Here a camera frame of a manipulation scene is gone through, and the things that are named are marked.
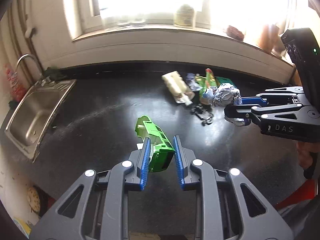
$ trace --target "red fabric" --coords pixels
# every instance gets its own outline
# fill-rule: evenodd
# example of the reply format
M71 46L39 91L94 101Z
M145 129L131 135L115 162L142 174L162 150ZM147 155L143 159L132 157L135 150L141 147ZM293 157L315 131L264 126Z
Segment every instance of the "red fabric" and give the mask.
M275 208L276 210L282 209L284 207L299 203L303 200L313 199L316 196L316 181L313 179L308 179L302 184L295 192L293 192L289 197L287 197L282 202L278 203Z

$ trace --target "black countertop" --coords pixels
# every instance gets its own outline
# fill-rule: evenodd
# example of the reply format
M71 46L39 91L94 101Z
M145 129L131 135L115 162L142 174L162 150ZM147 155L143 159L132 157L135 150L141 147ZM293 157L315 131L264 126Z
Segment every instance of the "black countertop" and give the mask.
M65 73L79 79L63 103L31 163L4 135L10 111L0 130L4 152L35 184L54 198L87 169L111 169L126 160L142 142L134 128L137 118L150 116L172 140L179 135L183 147L214 168L236 167L272 203L289 196L303 182L294 142L260 134L254 124L236 127L224 120L223 108L214 108L214 121L202 126L184 105L176 104L161 75L178 69ZM204 67L197 72L204 73ZM240 73L214 69L231 78L242 96L252 96L281 85ZM129 229L135 232L192 234L195 228L195 192L178 185L174 160L166 171L152 173L143 192L129 193Z

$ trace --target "sink basin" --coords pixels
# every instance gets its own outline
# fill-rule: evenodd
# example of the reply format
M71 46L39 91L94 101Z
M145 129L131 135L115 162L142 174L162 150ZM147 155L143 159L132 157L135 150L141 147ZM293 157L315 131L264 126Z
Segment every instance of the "sink basin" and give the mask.
M37 158L41 139L75 82L65 80L33 86L14 111L5 133L30 160Z

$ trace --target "trash pile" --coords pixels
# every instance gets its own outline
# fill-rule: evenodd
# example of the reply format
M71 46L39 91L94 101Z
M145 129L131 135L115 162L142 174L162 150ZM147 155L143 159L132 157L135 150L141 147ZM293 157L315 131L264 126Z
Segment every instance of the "trash pile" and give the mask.
M213 122L212 108L242 105L240 90L236 88L234 83L228 78L215 77L210 68L205 70L205 77L188 73L186 76L187 84L177 71L163 75L162 79L175 101L191 106L191 113L198 116L203 125ZM192 104L194 92L199 93L200 104L198 105ZM251 123L251 119L228 118L226 116L225 119L236 126L246 126Z

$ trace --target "broken green plastic toy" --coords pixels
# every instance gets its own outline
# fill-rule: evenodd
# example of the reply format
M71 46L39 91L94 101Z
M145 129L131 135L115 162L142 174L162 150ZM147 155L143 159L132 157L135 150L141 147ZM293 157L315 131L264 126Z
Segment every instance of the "broken green plastic toy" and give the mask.
M147 115L138 118L135 131L143 141L146 137L150 138L151 154L149 172L166 170L174 155L174 148L164 132L160 127L155 125Z

